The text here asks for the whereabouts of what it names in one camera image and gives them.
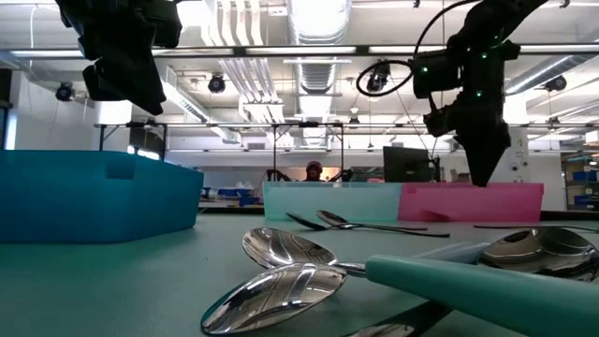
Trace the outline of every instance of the blue bin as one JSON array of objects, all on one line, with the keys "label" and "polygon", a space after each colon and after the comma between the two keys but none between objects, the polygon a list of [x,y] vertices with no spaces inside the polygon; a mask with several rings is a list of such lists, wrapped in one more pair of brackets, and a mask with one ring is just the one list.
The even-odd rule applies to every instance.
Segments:
[{"label": "blue bin", "polygon": [[317,220],[325,210],[352,221],[396,221],[400,183],[303,183],[266,182],[264,214],[269,220],[289,220],[286,212]]},{"label": "blue bin", "polygon": [[204,175],[114,152],[0,152],[0,242],[113,243],[193,227]]}]

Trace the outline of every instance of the cable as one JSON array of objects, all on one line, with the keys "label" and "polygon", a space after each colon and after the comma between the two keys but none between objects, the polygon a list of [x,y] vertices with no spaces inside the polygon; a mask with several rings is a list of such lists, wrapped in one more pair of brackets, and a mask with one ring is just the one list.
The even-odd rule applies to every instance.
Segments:
[{"label": "cable", "polygon": [[424,146],[424,149],[427,151],[427,154],[429,156],[431,156],[431,154],[429,153],[429,148],[427,147],[427,143],[424,142],[424,139],[422,138],[422,135],[420,135],[418,128],[414,125],[414,121],[412,120],[412,117],[410,116],[410,112],[408,112],[408,109],[405,107],[405,104],[403,104],[403,99],[402,99],[402,96],[400,95],[400,92],[396,91],[395,94],[400,99],[400,103],[402,103],[402,107],[403,107],[403,110],[405,111],[405,115],[408,117],[408,121],[410,121],[410,124],[414,128],[414,131],[416,131],[416,134],[418,135],[420,142],[422,142],[422,146]]},{"label": "cable", "polygon": [[[446,7],[446,0],[442,0],[441,2],[441,6],[443,8]],[[441,40],[443,41],[443,48],[446,47],[446,16],[445,14],[442,15],[441,17]],[[444,93],[445,92],[441,92],[441,106],[443,107],[443,98],[444,98]],[[434,139],[434,143],[432,144],[432,150],[431,150],[431,159],[434,160],[434,149],[437,147],[437,140],[438,138]]]},{"label": "cable", "polygon": [[[414,47],[414,55],[413,55],[413,59],[415,59],[418,55],[418,50],[420,49],[420,45],[422,44],[422,40],[424,39],[424,36],[427,35],[427,33],[429,32],[429,30],[431,29],[431,27],[434,25],[434,23],[439,20],[439,18],[443,17],[449,10],[455,8],[455,7],[460,7],[463,5],[468,5],[468,4],[472,4],[475,2],[478,2],[481,0],[461,0],[457,3],[453,3],[451,5],[449,5],[446,8],[443,8],[440,12],[438,12],[432,19],[431,21],[426,25],[426,27],[424,28],[424,30],[422,31],[422,34],[420,34],[420,37],[418,38],[418,41]],[[364,78],[364,76],[366,76],[371,70],[375,69],[377,66],[385,66],[385,65],[401,65],[401,66],[407,66],[408,68],[410,68],[410,74],[403,79],[402,82],[400,82],[400,84],[395,85],[394,87],[392,87],[391,89],[384,91],[383,93],[369,93],[365,90],[363,90],[359,83],[360,81]],[[361,73],[359,73],[358,78],[356,79],[356,89],[358,89],[358,91],[363,94],[366,95],[368,97],[381,97],[384,95],[389,95],[394,91],[397,91],[398,89],[400,89],[401,87],[403,87],[405,85],[405,83],[407,83],[410,79],[412,79],[412,77],[414,76],[414,70],[412,69],[412,62],[411,61],[403,61],[403,60],[385,60],[385,61],[381,61],[378,62],[372,66],[367,67],[366,69],[364,69]]]}]

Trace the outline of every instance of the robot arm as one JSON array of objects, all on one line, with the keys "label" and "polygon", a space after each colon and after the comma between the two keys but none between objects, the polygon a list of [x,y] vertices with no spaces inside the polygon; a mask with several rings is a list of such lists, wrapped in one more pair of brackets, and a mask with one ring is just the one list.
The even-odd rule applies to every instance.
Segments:
[{"label": "robot arm", "polygon": [[[475,185],[487,185],[510,146],[503,119],[504,63],[517,59],[520,47],[504,40],[546,2],[483,0],[468,12],[464,26],[447,41],[446,50],[415,56],[414,93],[431,103],[431,113],[424,116],[424,123],[435,137],[455,130]],[[460,87],[462,91],[452,104],[435,107],[432,92]]]},{"label": "robot arm", "polygon": [[153,115],[166,100],[152,47],[175,48],[182,25],[177,2],[167,0],[56,0],[63,24],[79,35],[90,97],[130,100]]}]

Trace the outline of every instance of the wall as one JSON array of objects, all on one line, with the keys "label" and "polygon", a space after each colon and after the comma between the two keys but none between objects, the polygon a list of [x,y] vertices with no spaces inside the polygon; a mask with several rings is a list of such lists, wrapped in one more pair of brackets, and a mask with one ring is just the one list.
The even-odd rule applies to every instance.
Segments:
[{"label": "wall", "polygon": [[16,150],[96,150],[99,130],[95,109],[60,102],[54,92],[15,72],[11,83],[11,114],[16,116]]},{"label": "wall", "polygon": [[[449,171],[468,172],[468,162],[464,153],[440,154],[441,166],[445,169],[445,179],[450,180]],[[265,153],[171,153],[169,161],[184,166],[203,166],[207,170],[206,185],[214,187],[234,186],[237,182],[250,181],[257,186],[265,170],[271,167],[272,154]],[[324,167],[339,167],[341,156],[328,154],[278,154],[277,167],[285,172],[288,168],[303,168],[311,160],[320,161]],[[545,195],[543,209],[548,211],[565,210],[565,193],[562,186],[562,164],[560,154],[531,153],[529,157],[532,183],[543,183]],[[381,153],[348,153],[345,167],[382,167]]]}]

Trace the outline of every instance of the gray table surface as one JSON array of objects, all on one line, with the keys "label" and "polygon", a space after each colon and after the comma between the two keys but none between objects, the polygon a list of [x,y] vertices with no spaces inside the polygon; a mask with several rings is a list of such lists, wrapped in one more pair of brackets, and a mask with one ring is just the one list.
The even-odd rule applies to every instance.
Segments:
[{"label": "gray table surface", "polygon": [[[599,223],[560,222],[599,228]],[[451,239],[368,229],[314,232],[262,216],[200,215],[193,229],[111,245],[0,244],[0,336],[201,336],[199,319],[232,287],[262,269],[241,249],[254,227],[296,232],[331,249],[343,262],[375,254],[412,256],[447,244],[492,242],[513,230],[472,224],[427,224]],[[599,245],[599,234],[579,231]],[[350,277],[330,299],[276,327],[246,336],[341,336],[420,304],[399,290]],[[453,312],[425,334],[519,336]]]}]

